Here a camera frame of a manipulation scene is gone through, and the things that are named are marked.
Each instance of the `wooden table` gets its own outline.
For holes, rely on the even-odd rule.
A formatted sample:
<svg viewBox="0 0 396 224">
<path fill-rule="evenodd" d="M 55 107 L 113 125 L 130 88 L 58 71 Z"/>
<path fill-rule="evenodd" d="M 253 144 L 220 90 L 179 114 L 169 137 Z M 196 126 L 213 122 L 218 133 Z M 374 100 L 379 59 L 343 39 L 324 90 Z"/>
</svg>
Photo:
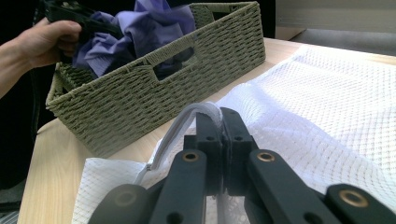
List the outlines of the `wooden table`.
<svg viewBox="0 0 396 224">
<path fill-rule="evenodd" d="M 217 101 L 231 88 L 246 82 L 277 63 L 289 58 L 302 44 L 288 41 L 264 39 L 266 61 L 245 76 L 215 93 L 207 100 Z M 315 47 L 334 53 L 333 49 Z M 339 49 L 338 57 L 354 57 L 362 60 L 395 64 L 396 57 L 376 55 Z M 171 121 L 145 135 L 110 159 L 147 161 Z M 22 199 L 18 223 L 71 223 L 75 199 L 82 175 L 85 159 L 92 154 L 76 137 L 58 120 L 55 119 L 38 131 L 32 163 Z"/>
</svg>

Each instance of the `white wall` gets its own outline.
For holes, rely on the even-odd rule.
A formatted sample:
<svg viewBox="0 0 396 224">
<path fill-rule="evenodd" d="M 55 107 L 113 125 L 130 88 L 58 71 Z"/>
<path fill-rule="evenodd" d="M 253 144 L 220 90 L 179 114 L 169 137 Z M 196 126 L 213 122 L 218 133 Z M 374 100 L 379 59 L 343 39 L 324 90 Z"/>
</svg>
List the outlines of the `white wall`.
<svg viewBox="0 0 396 224">
<path fill-rule="evenodd" d="M 276 0 L 276 26 L 396 33 L 396 0 Z"/>
</svg>

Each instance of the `white towel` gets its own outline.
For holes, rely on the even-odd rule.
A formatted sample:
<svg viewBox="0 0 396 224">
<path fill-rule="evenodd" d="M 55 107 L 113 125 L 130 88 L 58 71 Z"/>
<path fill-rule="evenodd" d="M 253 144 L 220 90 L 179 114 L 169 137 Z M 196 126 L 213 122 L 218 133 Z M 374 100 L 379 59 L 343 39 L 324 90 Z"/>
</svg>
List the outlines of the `white towel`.
<svg viewBox="0 0 396 224">
<path fill-rule="evenodd" d="M 216 104 L 236 110 L 258 146 L 279 153 L 310 188 L 324 193 L 330 185 L 351 184 L 396 212 L 396 66 L 340 59 L 326 52 L 302 47 L 261 76 L 236 86 Z M 163 178 L 181 149 L 180 142 L 163 169 L 148 172 L 142 185 Z M 145 165 L 101 162 L 115 172 L 120 164 L 130 162 L 134 168 L 127 169 L 136 172 L 128 174 L 128 181 L 135 180 Z M 90 170 L 87 161 L 73 223 L 87 223 L 105 197 L 105 190 L 86 184 L 95 178 Z M 102 194 L 86 195 L 87 191 Z M 226 223 L 248 223 L 243 198 L 226 201 Z M 216 212 L 210 201 L 206 223 L 216 223 Z"/>
</svg>

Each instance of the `woven basket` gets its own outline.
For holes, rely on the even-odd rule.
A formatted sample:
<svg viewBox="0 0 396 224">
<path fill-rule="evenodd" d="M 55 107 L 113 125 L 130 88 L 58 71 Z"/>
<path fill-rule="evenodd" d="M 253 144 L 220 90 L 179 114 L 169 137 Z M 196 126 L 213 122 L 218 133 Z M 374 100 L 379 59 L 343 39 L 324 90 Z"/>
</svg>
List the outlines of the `woven basket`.
<svg viewBox="0 0 396 224">
<path fill-rule="evenodd" d="M 196 31 L 96 80 L 58 64 L 47 107 L 93 156 L 110 156 L 264 62 L 257 2 L 190 8 Z M 215 21 L 213 12 L 227 15 Z M 187 48 L 193 57 L 158 80 L 153 67 Z"/>
</svg>

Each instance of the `blue fabric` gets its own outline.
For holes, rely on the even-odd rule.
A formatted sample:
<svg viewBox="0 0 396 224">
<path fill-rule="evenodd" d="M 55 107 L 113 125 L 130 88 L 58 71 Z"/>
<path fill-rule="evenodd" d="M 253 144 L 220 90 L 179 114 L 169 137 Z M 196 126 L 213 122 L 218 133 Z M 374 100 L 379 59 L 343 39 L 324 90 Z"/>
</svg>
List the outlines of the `blue fabric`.
<svg viewBox="0 0 396 224">
<path fill-rule="evenodd" d="M 134 11 L 122 11 L 115 17 L 96 12 L 92 18 L 118 25 L 124 37 L 95 33 L 80 46 L 73 65 L 91 69 L 98 77 L 142 57 L 195 30 L 195 22 L 188 6 L 170 8 L 165 0 L 137 0 Z M 161 63 L 159 72 L 176 70 L 192 55 L 187 49 Z"/>
</svg>

